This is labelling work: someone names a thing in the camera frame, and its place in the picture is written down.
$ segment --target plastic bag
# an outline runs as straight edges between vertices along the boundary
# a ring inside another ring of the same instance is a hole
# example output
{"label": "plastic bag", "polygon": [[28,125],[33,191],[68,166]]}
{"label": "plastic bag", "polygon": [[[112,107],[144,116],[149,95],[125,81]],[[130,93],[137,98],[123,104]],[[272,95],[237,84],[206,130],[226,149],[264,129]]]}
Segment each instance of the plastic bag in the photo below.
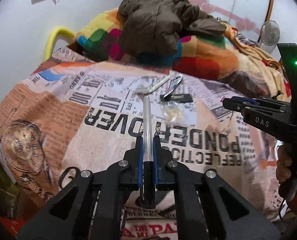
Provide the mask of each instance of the plastic bag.
{"label": "plastic bag", "polygon": [[182,124],[185,120],[183,106],[175,101],[167,101],[161,105],[164,119],[171,124]]}

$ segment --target puffer jacket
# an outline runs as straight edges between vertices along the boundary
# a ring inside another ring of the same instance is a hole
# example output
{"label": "puffer jacket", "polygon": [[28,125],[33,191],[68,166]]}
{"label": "puffer jacket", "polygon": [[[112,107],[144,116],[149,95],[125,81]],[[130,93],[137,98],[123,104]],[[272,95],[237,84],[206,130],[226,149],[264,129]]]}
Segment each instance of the puffer jacket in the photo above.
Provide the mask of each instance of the puffer jacket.
{"label": "puffer jacket", "polygon": [[180,35],[221,35],[226,27],[188,0],[123,0],[119,14],[126,19],[119,46],[128,54],[177,53]]}

